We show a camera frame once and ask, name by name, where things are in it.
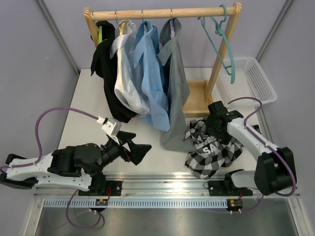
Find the laundry basket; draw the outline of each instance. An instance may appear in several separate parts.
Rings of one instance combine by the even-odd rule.
[[[224,63],[227,66],[231,65],[229,59],[224,60]],[[223,67],[221,67],[216,82],[224,104],[238,97],[255,97],[263,104],[274,102],[277,99],[274,89],[255,58],[235,58],[234,63],[234,84],[230,83],[231,76],[226,73]],[[249,99],[233,103],[233,107],[256,107],[258,105],[258,102]]]

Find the fabric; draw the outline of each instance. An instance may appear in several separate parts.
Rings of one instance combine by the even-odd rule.
[[[221,144],[216,138],[205,134],[206,118],[189,123],[186,138],[191,137],[196,152],[187,155],[185,166],[202,179],[209,179],[222,167],[229,167],[242,154],[242,145],[232,138],[228,145]]]
[[[133,54],[134,67],[141,68],[143,91],[142,98],[150,105],[150,114],[140,118],[148,125],[162,131],[170,129],[168,117],[168,100],[163,91],[165,84],[163,67],[157,54],[159,53],[158,30],[150,21],[141,24],[136,35]]]
[[[123,22],[125,22],[123,35],[119,36]],[[150,108],[134,85],[135,79],[138,78],[133,65],[136,30],[136,25],[130,20],[121,21],[115,30],[116,39],[112,44],[110,56],[112,58],[115,53],[117,54],[117,80],[114,88],[117,98],[128,109],[145,115],[150,112]]]
[[[110,59],[110,47],[115,39],[115,28],[107,21],[96,23],[102,27],[102,42],[100,42],[94,52],[91,64],[91,75],[96,74],[104,80],[104,92],[112,117],[120,122],[128,123],[136,113],[125,107],[114,93],[117,78],[117,56]]]
[[[182,25],[177,18],[173,19],[175,37],[171,39],[170,21],[168,20],[164,24],[160,32],[160,42],[163,48],[158,54],[158,58],[164,66],[166,80],[169,81],[167,98],[170,102],[170,130],[162,134],[160,144],[167,150],[192,152],[196,151],[192,140],[190,138],[184,140],[187,128],[182,107],[186,103],[190,91],[178,43]]]

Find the checkered shirt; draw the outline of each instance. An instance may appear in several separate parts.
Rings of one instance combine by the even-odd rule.
[[[205,121],[206,118],[200,118],[189,123],[185,139],[191,137],[196,152],[188,153],[185,166],[196,177],[209,179],[221,166],[229,167],[241,155],[242,145],[235,138],[228,145],[220,144],[219,140],[204,133]]]

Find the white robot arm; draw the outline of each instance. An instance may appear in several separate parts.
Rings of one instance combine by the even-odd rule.
[[[258,189],[264,195],[276,193],[293,185],[287,167],[296,182],[293,153],[289,148],[279,148],[252,127],[245,127],[243,116],[238,111],[229,112],[221,101],[210,104],[208,108],[210,115],[206,120],[206,132],[223,144],[235,137],[257,161],[255,171],[238,170],[225,176],[232,187]],[[279,161],[278,156],[287,166]]]
[[[9,168],[0,175],[0,183],[18,189],[49,185],[79,189],[79,195],[106,195],[103,168],[119,156],[138,165],[151,145],[133,143],[136,135],[120,131],[122,124],[113,118],[99,118],[97,122],[103,125],[102,130],[108,137],[105,145],[66,147],[43,156],[39,162],[37,158],[25,159],[10,154],[6,160]]]

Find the white wall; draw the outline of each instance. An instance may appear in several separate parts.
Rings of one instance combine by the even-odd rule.
[[[298,189],[315,230],[315,1],[295,1],[261,66],[278,99],[265,106],[276,143],[294,153]]]
[[[38,156],[37,117],[66,106],[76,83],[34,0],[0,1],[0,165],[9,153]],[[39,128],[44,153],[57,145],[64,112],[43,119]],[[28,215],[32,190],[0,185],[0,235],[17,236]]]
[[[95,50],[89,29],[83,17],[83,8],[94,11],[217,7],[224,3],[232,6],[236,0],[44,0],[78,66],[89,68]],[[270,28],[277,18],[285,0],[242,0],[243,10],[232,39],[235,57],[256,57]],[[166,19],[151,20],[158,31]],[[185,67],[209,67],[216,55],[200,21],[196,18],[181,18],[183,32],[180,37]],[[214,36],[214,25],[207,19],[208,31]],[[137,26],[142,21],[134,20]],[[221,39],[214,36],[217,47]]]

